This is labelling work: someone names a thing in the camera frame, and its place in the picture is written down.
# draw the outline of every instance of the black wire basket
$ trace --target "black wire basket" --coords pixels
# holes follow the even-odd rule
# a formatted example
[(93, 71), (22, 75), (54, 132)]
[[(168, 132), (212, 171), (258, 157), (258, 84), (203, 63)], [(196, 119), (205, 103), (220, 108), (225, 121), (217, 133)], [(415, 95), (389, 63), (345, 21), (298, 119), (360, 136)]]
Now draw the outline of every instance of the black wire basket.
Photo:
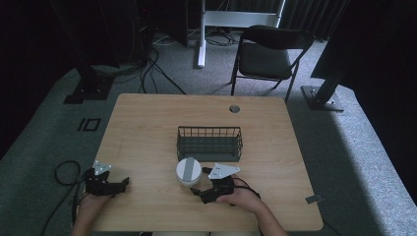
[(242, 147), (240, 127), (178, 127), (178, 160), (237, 162)]

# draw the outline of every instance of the human hand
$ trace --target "human hand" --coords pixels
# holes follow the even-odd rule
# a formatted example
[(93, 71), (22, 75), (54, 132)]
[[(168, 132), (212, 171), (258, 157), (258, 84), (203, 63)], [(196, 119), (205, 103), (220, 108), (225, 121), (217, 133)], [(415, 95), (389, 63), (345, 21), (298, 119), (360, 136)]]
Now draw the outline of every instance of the human hand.
[[(232, 175), (235, 186), (249, 187), (244, 181), (238, 179), (237, 175)], [(264, 202), (252, 191), (243, 188), (235, 188), (231, 195), (222, 195), (217, 198), (217, 203), (236, 205), (251, 213), (257, 213), (266, 207)]]
[(89, 235), (89, 229), (111, 196), (87, 195), (81, 200), (71, 235)]

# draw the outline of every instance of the hand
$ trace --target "hand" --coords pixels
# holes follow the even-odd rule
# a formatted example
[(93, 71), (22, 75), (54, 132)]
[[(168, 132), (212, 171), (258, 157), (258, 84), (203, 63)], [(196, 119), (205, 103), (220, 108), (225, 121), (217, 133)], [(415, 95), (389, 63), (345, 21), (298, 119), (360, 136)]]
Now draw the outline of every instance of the hand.
[[(238, 179), (237, 175), (232, 175), (235, 186), (249, 187), (245, 182)], [(235, 188), (231, 195), (222, 195), (217, 198), (217, 203), (225, 203), (236, 205), (251, 213), (257, 213), (259, 210), (266, 207), (264, 202), (258, 198), (252, 191), (247, 189)]]
[(73, 236), (89, 235), (89, 229), (111, 196), (87, 195), (81, 200)]
[[(235, 186), (249, 187), (236, 175), (232, 175)], [(255, 215), (258, 225), (265, 236), (287, 236), (288, 234), (276, 220), (269, 207), (258, 196), (248, 189), (235, 188), (231, 195), (222, 195), (216, 200), (218, 203), (237, 205)]]

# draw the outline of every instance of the wooden table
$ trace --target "wooden table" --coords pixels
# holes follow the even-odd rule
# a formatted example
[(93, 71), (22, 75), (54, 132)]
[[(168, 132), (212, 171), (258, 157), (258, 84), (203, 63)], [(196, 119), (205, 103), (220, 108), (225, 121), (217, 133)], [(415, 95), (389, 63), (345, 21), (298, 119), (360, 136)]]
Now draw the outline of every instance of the wooden table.
[[(238, 105), (233, 113), (230, 105)], [(239, 126), (238, 176), (258, 191), (289, 231), (320, 230), (317, 204), (284, 101), (278, 97), (121, 94), (96, 160), (111, 164), (110, 182), (131, 178), (109, 201), (95, 231), (257, 231), (239, 207), (204, 205), (178, 182), (178, 126)], [(213, 167), (212, 162), (202, 166)], [(207, 175), (198, 188), (209, 189)]]

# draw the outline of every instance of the black chair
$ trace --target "black chair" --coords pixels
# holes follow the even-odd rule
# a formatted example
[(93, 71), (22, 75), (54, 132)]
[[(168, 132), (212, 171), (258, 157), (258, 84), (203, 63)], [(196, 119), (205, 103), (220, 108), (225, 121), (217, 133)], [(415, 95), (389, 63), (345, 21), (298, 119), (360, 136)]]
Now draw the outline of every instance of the black chair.
[[(234, 94), (236, 79), (276, 81), (273, 87), (291, 78), (285, 97), (288, 100), (297, 75), (300, 59), (314, 42), (314, 37), (304, 30), (277, 29), (266, 26), (252, 26), (245, 29), (240, 37), (230, 83)], [(289, 49), (299, 49), (291, 62)]]

